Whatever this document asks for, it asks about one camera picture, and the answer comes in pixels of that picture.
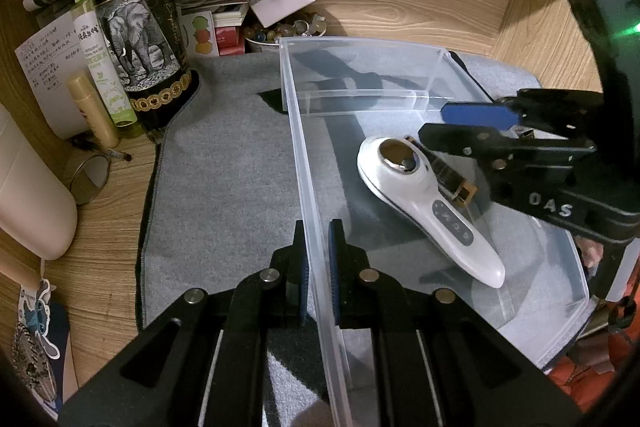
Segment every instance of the white cylinder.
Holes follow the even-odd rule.
[[[69,248],[77,223],[71,192],[0,105],[0,228],[51,261]]]

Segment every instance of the massager buttons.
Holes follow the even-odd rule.
[[[442,200],[433,201],[433,215],[436,216],[453,236],[465,247],[471,246],[474,241],[474,234],[469,228],[451,212],[450,208]]]

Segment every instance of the dark bottle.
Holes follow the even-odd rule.
[[[196,88],[174,0],[95,0],[111,60],[138,118],[164,127]]]

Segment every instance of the clear plastic container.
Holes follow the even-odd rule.
[[[466,274],[412,223],[361,181],[356,156],[369,136],[417,137],[442,122],[448,100],[484,101],[481,87],[434,46],[357,38],[280,41],[283,106],[289,110],[311,288],[327,386],[339,426],[375,425],[370,334],[334,324],[328,226],[343,222],[348,243],[373,268],[405,287],[449,287],[540,367],[574,333],[589,292],[569,234],[488,199],[474,160],[445,156],[479,190],[466,217],[494,245],[506,268],[502,288]]]

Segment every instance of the elephant label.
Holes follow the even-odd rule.
[[[145,0],[108,0],[95,11],[126,91],[149,89],[180,70]]]

